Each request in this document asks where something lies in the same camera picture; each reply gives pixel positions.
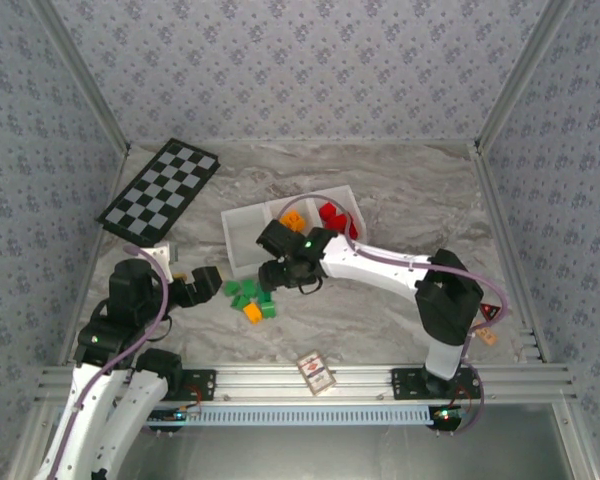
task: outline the gray marble surface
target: gray marble surface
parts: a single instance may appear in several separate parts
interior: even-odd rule
[[[405,144],[381,145],[200,145],[222,164],[212,180],[171,228],[176,242],[175,272],[217,265],[230,278],[220,212],[324,188],[351,186],[367,224],[369,243],[413,254],[454,251],[469,270],[500,285],[496,254],[472,163],[461,154]],[[152,153],[134,148],[120,187],[149,161]],[[86,323],[107,296],[108,277],[125,258],[124,241],[105,233],[99,259],[78,323]],[[171,334],[158,345],[182,355],[186,363],[293,362],[318,349],[330,363],[422,362],[426,334],[417,308],[397,295],[350,281],[327,281],[310,297],[297,291],[273,295],[278,316],[252,325],[231,299],[173,312]],[[487,301],[496,297],[490,292]],[[494,327],[499,341],[487,347],[475,339],[473,361],[514,363],[521,356],[516,315]]]

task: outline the purple cable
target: purple cable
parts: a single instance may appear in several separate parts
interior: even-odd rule
[[[349,226],[351,225],[351,222],[353,221],[351,218],[351,214],[338,202],[336,202],[332,198],[329,198],[325,195],[320,195],[317,193],[307,193],[304,195],[300,195],[300,196],[294,198],[293,200],[289,201],[284,207],[282,207],[282,210],[278,214],[277,219],[280,220],[280,218],[282,218],[282,215],[284,215],[284,213],[289,209],[289,207],[291,207],[291,205],[293,205],[296,202],[299,202],[300,200],[304,200],[306,198],[318,198],[320,200],[325,200],[325,201],[330,202],[333,205],[335,205],[337,208],[340,209],[341,212],[347,214],[347,225],[345,226],[345,229],[344,229],[344,232],[345,232],[344,237],[347,240],[347,243],[349,244],[349,247],[351,248],[351,250],[354,251],[355,253],[357,253],[358,255],[360,255],[361,257],[368,258],[369,260],[384,263],[387,265],[394,265],[394,266],[398,266],[398,267],[408,267],[410,269],[417,268],[417,269],[422,269],[422,270],[434,270],[436,272],[451,273],[453,275],[458,275],[460,277],[469,278],[471,280],[474,280],[476,282],[480,282],[480,283],[486,285],[498,296],[498,298],[500,299],[500,305],[501,305],[500,311],[490,321],[482,322],[482,323],[475,325],[469,329],[469,332],[467,333],[467,338],[462,347],[462,353],[460,354],[460,359],[461,359],[460,362],[462,364],[466,365],[467,368],[469,368],[473,372],[473,374],[476,376],[476,378],[478,379],[478,382],[480,384],[480,404],[478,406],[478,412],[471,418],[471,420],[469,420],[469,423],[467,423],[467,425],[465,425],[461,429],[454,432],[454,435],[459,435],[460,433],[466,432],[473,425],[475,425],[476,422],[480,419],[480,417],[482,416],[483,409],[484,409],[484,388],[482,386],[482,380],[480,379],[480,375],[478,374],[478,371],[475,369],[475,367],[473,365],[471,365],[468,361],[465,360],[467,350],[469,350],[469,344],[471,343],[471,339],[473,338],[473,334],[475,333],[476,330],[479,330],[484,327],[491,327],[491,326],[495,325],[509,313],[509,301],[507,300],[507,296],[504,293],[504,291],[498,285],[496,285],[494,282],[492,282],[490,279],[483,277],[482,275],[468,272],[466,270],[461,270],[459,268],[445,267],[444,265],[433,265],[433,264],[429,264],[429,263],[412,263],[412,262],[408,262],[405,260],[397,260],[397,259],[393,259],[393,258],[381,257],[379,255],[374,255],[372,253],[365,252],[364,250],[361,250],[361,249],[356,249],[356,245],[353,242],[353,240],[351,239],[351,234],[349,232]]]
[[[167,277],[164,273],[164,270],[162,270],[160,264],[151,255],[141,250],[139,247],[136,247],[135,245],[126,245],[123,247],[123,250],[129,255],[133,255],[134,257],[138,254],[142,255],[151,264],[151,266],[158,274],[158,277],[160,278],[160,284],[162,286],[162,303],[160,304],[160,310],[158,311],[156,319],[153,321],[153,323],[147,329],[144,335],[140,337],[136,341],[136,343],[134,343],[125,351],[120,353],[117,357],[113,358],[112,360],[109,360],[109,362],[107,362],[100,370],[98,370],[95,373],[95,375],[91,377],[91,380],[89,380],[89,382],[85,385],[84,389],[82,390],[82,393],[78,396],[78,398],[76,399],[76,403],[74,403],[73,405],[73,411],[71,412],[71,416],[67,421],[67,427],[65,428],[64,433],[62,434],[62,439],[60,440],[60,445],[58,446],[56,456],[53,459],[53,464],[51,465],[51,470],[49,472],[47,480],[56,479],[56,473],[58,473],[58,468],[60,468],[62,455],[64,455],[64,451],[66,450],[67,444],[69,443],[69,437],[71,436],[71,431],[73,430],[73,426],[76,423],[76,418],[82,407],[82,402],[84,402],[84,399],[89,394],[89,391],[93,388],[93,386],[101,376],[103,376],[105,373],[107,373],[109,370],[115,367],[119,362],[121,362],[129,355],[134,353],[136,350],[138,350],[144,344],[144,342],[146,342],[147,339],[151,335],[153,335],[153,332],[155,332],[155,330],[158,328],[162,317],[167,311],[167,303],[169,301],[169,284],[167,282]]]

